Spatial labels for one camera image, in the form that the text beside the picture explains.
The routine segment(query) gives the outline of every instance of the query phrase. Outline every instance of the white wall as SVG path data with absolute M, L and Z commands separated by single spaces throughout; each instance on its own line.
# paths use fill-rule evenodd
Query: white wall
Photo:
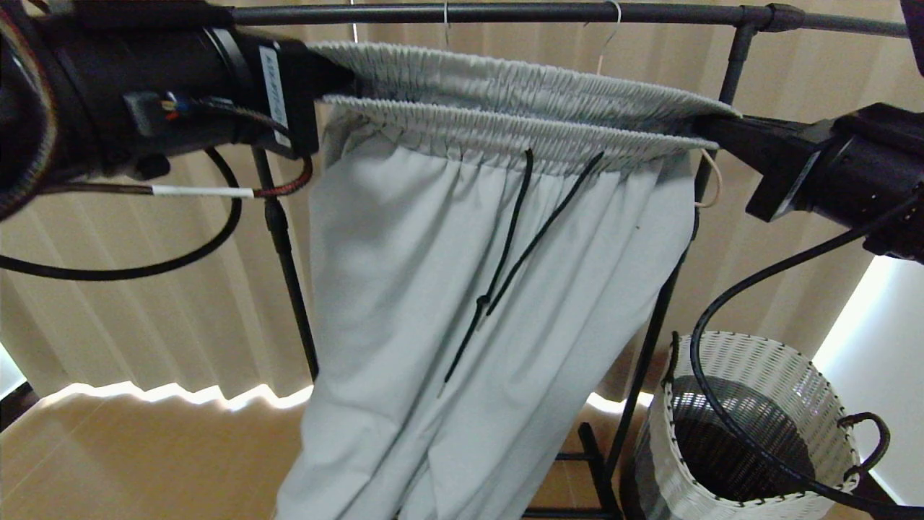
M 924 504 L 924 266 L 873 260 L 814 361 L 848 413 L 873 412 L 889 425 L 876 479 L 896 502 Z M 875 428 L 856 433 L 865 457 Z
M 19 372 L 16 364 L 6 353 L 3 343 L 0 343 L 0 399 L 9 395 L 9 392 L 25 382 L 26 378 L 22 376 L 22 372 Z

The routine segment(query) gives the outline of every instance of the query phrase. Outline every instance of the light under curtain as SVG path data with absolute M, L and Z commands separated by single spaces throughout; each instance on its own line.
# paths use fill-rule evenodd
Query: light under curtain
M 738 5 L 740 0 L 710 3 Z M 888 0 L 789 3 L 820 13 L 901 19 L 899 5 Z M 592 72 L 613 28 L 612 23 L 454 24 L 449 41 L 454 52 Z M 354 37 L 349 25 L 275 31 L 315 42 Z M 607 47 L 602 74 L 714 97 L 732 33 L 727 27 L 623 24 Z M 357 36 L 360 41 L 445 47 L 441 24 L 358 25 Z M 792 31 L 757 36 L 736 107 L 749 115 L 814 121 L 877 101 L 924 110 L 924 86 L 907 41 Z M 321 107 L 321 124 L 325 113 Z M 243 184 L 258 184 L 246 147 L 221 151 Z M 759 176 L 727 154 L 720 153 L 718 160 L 725 177 L 723 198 L 702 213 L 664 327 L 665 345 L 671 330 L 688 333 L 718 292 L 838 231 L 812 215 L 790 215 L 773 225 L 746 216 L 744 206 Z M 296 163 L 273 161 L 278 179 L 298 172 Z M 204 155 L 175 159 L 173 166 L 171 184 L 220 182 Z M 307 200 L 302 192 L 283 204 L 303 290 L 310 295 Z M 0 225 L 0 250 L 62 266 L 137 266 L 208 240 L 224 223 L 225 204 L 89 194 L 48 197 Z M 713 324 L 776 338 L 811 354 L 870 259 L 859 244 L 825 255 L 742 294 Z M 234 238 L 218 252 L 153 279 L 77 283 L 0 271 L 0 340 L 41 395 L 74 382 L 131 381 L 145 390 L 174 382 L 190 391 L 218 385 L 228 398 L 266 384 L 285 396 L 310 383 L 260 203 L 245 203 Z M 632 349 L 626 349 L 602 384 L 604 395 L 621 399 L 631 359 Z

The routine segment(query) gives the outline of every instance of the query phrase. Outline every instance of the drawstring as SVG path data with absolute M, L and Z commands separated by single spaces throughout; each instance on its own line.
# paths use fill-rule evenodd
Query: drawstring
M 523 200 L 526 199 L 526 192 L 529 189 L 529 181 L 532 178 L 532 165 L 533 165 L 533 155 L 532 150 L 529 149 L 525 152 L 526 155 L 526 170 L 523 172 L 523 181 L 520 184 L 520 191 L 517 195 L 517 201 L 514 204 L 513 215 L 510 217 L 510 227 L 507 229 L 507 238 L 504 241 L 504 250 L 501 252 L 501 260 L 497 263 L 497 268 L 494 270 L 494 275 L 491 278 L 491 285 L 488 286 L 487 292 L 479 296 L 475 300 L 475 314 L 471 318 L 471 322 L 468 324 L 468 330 L 466 330 L 465 337 L 462 339 L 462 343 L 459 345 L 458 350 L 456 350 L 456 357 L 453 358 L 453 363 L 449 366 L 449 370 L 446 372 L 445 378 L 443 378 L 443 387 L 440 388 L 437 398 L 443 395 L 443 389 L 446 388 L 446 383 L 449 382 L 449 378 L 453 376 L 453 372 L 456 371 L 456 366 L 459 363 L 459 360 L 462 359 L 462 352 L 465 351 L 468 346 L 468 342 L 471 340 L 471 337 L 475 334 L 475 330 L 478 328 L 481 322 L 481 314 L 484 313 L 485 307 L 487 307 L 487 313 L 485 316 L 490 316 L 494 309 L 497 307 L 497 304 L 501 301 L 501 298 L 504 296 L 504 293 L 507 291 L 507 288 L 510 287 L 510 283 L 513 281 L 514 276 L 517 275 L 517 271 L 523 266 L 523 263 L 526 262 L 527 256 L 536 246 L 539 245 L 539 240 L 542 236 L 545 235 L 546 231 L 552 226 L 553 222 L 563 211 L 568 203 L 571 202 L 571 199 L 575 197 L 575 194 L 578 192 L 581 184 L 584 182 L 584 179 L 588 177 L 594 167 L 603 159 L 603 152 L 600 152 L 594 156 L 587 166 L 584 168 L 584 171 L 577 176 L 577 180 L 574 185 L 571 186 L 571 191 L 568 192 L 568 195 L 565 196 L 565 199 L 552 211 L 552 214 L 549 215 L 549 218 L 546 219 L 545 223 L 542 224 L 542 227 L 539 229 L 539 232 L 536 233 L 536 236 L 533 237 L 532 241 L 523 251 L 523 254 L 520 255 L 517 262 L 514 263 L 514 266 L 510 269 L 510 272 L 507 273 L 507 278 L 504 280 L 504 284 L 501 286 L 500 291 L 497 293 L 497 297 L 493 298 L 494 289 L 497 286 L 497 282 L 501 277 L 501 273 L 504 271 L 504 264 L 506 263 L 507 256 L 510 254 L 510 246 L 514 241 L 514 232 L 517 230 L 517 220 L 519 218 L 520 210 L 523 207 Z

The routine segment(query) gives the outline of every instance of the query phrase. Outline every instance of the brown floor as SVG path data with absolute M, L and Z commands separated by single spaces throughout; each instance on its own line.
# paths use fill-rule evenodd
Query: brown floor
M 45 400 L 0 434 L 5 520 L 268 520 L 298 450 L 303 405 L 232 411 L 179 397 Z M 601 446 L 617 416 L 590 408 Z M 576 434 L 566 451 L 580 448 Z M 557 462 L 533 505 L 597 506 L 579 462 Z M 869 520 L 835 507 L 826 520 Z

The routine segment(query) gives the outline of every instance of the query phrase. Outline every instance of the woven basket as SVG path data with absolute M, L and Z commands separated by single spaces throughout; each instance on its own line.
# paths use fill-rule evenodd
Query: woven basket
M 673 378 L 656 394 L 622 478 L 626 517 L 825 516 L 830 500 L 794 486 L 726 431 L 693 377 L 689 337 L 677 347 Z M 857 456 L 850 426 L 857 421 L 843 416 L 831 385 L 808 359 L 778 341 L 730 332 L 706 332 L 700 349 L 716 395 L 766 451 L 821 483 L 844 491 L 857 486 L 858 470 L 871 465 Z

